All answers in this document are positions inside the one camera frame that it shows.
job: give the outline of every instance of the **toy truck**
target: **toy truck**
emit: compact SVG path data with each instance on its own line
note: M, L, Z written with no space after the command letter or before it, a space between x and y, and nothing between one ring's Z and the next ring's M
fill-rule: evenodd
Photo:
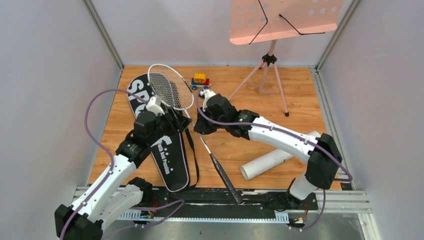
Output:
M197 90L198 88L208 89L211 85L209 78L206 78L204 73L196 73L190 82L192 90Z

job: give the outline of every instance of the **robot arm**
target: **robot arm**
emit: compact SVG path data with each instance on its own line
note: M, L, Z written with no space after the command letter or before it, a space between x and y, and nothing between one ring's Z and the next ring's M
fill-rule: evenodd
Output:
M198 113L194 131L207 135L217 129L225 129L234 137L267 143L299 158L307 164L306 171L291 182L286 192L286 200L289 204L299 205L302 200L316 189L327 190L330 188L339 167L322 151L307 144L307 141L310 141L323 147L341 162L340 152L330 135L323 133L318 138L302 134L279 126L250 110L237 110L228 99L220 94L215 94L210 89L204 90L200 97L204 98L202 111L209 119L221 123L243 123L244 125L222 125L217 122L211 122ZM257 126L257 124L266 125L269 128ZM290 132L303 140L276 129Z
M191 123L190 118L161 106L160 102L158 96L152 97L146 105L147 111L137 116L134 129L116 150L114 166L106 167L94 184L69 207L62 204L57 208L54 218L58 237L71 214L77 211L64 239L100 239L104 230L123 212L151 199L152 185L138 177L120 194L114 197L112 194L149 156L156 141L165 135L183 132Z

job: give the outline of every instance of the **tripod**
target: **tripod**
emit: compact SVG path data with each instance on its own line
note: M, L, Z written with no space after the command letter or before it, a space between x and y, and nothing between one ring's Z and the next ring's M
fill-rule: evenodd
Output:
M282 103L284 104L285 116L288 117L289 116L289 110L287 109L286 98L284 97L283 87L281 86L280 75L279 75L278 69L277 69L277 63L276 63L277 58L274 56L274 49L276 48L276 43L277 43L277 40L276 39L271 41L271 46L269 47L268 53L265 54L262 57L262 60L260 61L260 63L243 80L243 82L241 82L241 84L237 87L237 89L231 94L231 96L229 96L228 100L231 100L231 98L234 97L234 95L243 87L244 84L248 84L248 85L250 85L252 87L258 88L258 91L260 93L278 93L279 92L281 94ZM277 81L278 81L279 91L278 90L263 90L265 79L267 78L267 74L268 74L268 67L270 66L270 64L272 64L273 67L274 67L275 76L276 76ZM262 80L260 81L260 85L257 86L257 85L254 85L252 83L247 82L253 76L253 74L258 69L262 68L264 65L265 65L265 67L263 69L263 75L262 75Z

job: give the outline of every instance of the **white wall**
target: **white wall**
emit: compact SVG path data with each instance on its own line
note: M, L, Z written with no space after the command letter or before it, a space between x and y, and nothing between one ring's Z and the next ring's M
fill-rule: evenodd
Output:
M54 211L86 183L84 112L119 69L81 0L0 1L1 239L57 239ZM99 138L113 95L90 115Z
M126 65L256 66L270 47L230 42L230 0L92 1ZM340 19L351 2L345 0ZM316 65L333 33L279 40L279 65Z
M362 1L322 70L384 240L423 239L424 2Z

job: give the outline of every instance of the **gray floor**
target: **gray floor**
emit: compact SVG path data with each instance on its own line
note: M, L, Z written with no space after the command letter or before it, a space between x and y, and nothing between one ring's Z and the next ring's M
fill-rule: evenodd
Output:
M309 224L317 214L308 214ZM104 236L129 226L130 221L115 221ZM276 223L164 222L157 226L131 228L108 240L364 240L360 221L353 213L324 213L314 228L296 232Z

